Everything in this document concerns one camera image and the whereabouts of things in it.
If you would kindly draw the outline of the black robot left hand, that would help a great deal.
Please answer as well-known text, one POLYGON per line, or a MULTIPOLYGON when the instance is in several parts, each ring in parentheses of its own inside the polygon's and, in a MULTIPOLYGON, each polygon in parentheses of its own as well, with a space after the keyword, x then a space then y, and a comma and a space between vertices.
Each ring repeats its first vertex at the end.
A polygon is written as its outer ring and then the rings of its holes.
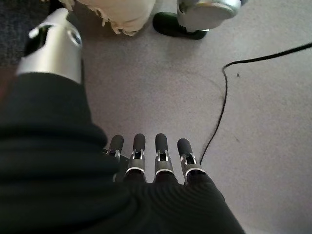
POLYGON ((153 183, 138 134, 121 182, 122 136, 108 151, 91 119, 75 17, 50 14, 29 35, 0 108, 0 231, 3 234, 242 234, 189 141, 177 142, 185 183, 156 136, 153 183))

